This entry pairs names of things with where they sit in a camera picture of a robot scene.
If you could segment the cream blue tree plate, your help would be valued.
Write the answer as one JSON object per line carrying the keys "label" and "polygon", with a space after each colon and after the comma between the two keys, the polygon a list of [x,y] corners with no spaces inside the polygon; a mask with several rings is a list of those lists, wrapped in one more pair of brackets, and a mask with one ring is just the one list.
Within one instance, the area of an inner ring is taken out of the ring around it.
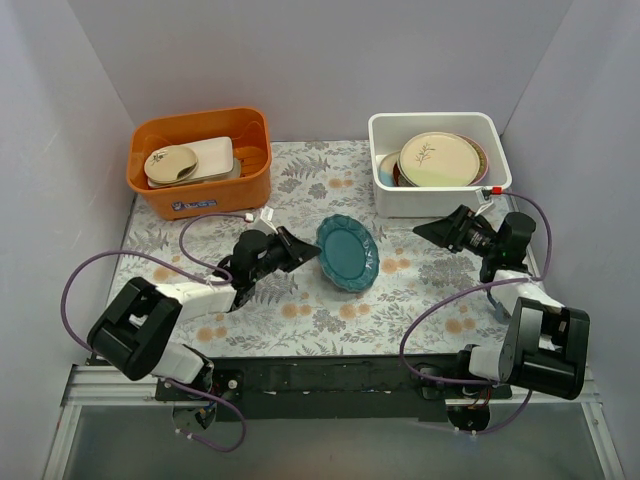
{"label": "cream blue tree plate", "polygon": [[396,187],[394,185],[392,172],[395,165],[398,163],[400,152],[396,151],[390,153],[382,158],[378,168],[378,178],[380,183],[385,187]]}

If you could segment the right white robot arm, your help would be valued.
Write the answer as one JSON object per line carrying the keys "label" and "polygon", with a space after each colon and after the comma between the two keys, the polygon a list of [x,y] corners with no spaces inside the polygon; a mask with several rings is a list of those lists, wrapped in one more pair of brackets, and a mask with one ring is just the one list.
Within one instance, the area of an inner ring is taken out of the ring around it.
{"label": "right white robot arm", "polygon": [[525,256],[535,231],[536,222],[524,213],[508,213],[494,229],[464,205],[413,228],[438,247],[467,250],[482,259],[480,284],[496,316],[508,325],[499,349],[471,346],[468,363],[453,371],[453,387],[464,397],[479,395],[489,381],[567,400],[582,391],[590,318],[550,297],[529,272]]}

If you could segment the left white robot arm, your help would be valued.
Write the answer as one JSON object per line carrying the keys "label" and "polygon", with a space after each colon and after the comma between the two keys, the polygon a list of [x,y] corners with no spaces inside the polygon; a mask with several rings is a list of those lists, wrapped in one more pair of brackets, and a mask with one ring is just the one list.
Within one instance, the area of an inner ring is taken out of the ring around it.
{"label": "left white robot arm", "polygon": [[128,281],[90,330],[87,343],[128,379],[147,375],[178,381],[193,400],[213,386],[210,363],[194,349],[170,340],[182,320],[229,313],[244,306],[256,284],[277,270],[291,272],[317,257],[321,249],[278,227],[266,234],[243,232],[233,251],[207,280],[153,284]]}

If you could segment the cream green twig plate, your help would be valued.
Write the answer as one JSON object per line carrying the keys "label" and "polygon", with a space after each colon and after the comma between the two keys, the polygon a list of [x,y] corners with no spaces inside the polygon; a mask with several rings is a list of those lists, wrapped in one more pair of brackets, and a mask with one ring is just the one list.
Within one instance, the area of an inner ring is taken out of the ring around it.
{"label": "cream green twig plate", "polygon": [[466,187],[481,170],[481,157],[462,137],[425,132],[408,140],[400,151],[399,170],[414,186]]}

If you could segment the pink plate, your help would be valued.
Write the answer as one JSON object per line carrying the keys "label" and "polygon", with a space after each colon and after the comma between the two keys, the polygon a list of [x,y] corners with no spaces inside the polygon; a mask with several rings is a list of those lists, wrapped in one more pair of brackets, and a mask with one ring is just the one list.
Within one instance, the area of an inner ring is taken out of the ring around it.
{"label": "pink plate", "polygon": [[476,152],[479,158],[478,171],[476,173],[476,176],[474,177],[474,180],[470,183],[470,186],[477,185],[484,179],[484,177],[488,173],[488,170],[489,170],[488,156],[485,153],[484,149],[473,139],[463,135],[460,135],[460,138],[465,140],[474,149],[474,151]]}

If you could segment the dark teal scalloped plate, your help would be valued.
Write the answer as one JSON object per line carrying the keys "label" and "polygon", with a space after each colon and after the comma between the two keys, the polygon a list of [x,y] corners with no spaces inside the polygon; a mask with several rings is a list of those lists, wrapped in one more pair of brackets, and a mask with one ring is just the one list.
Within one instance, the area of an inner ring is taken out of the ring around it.
{"label": "dark teal scalloped plate", "polygon": [[326,217],[316,230],[316,245],[321,249],[322,272],[337,288],[361,293],[373,286],[380,269],[379,251],[362,223],[342,214]]}

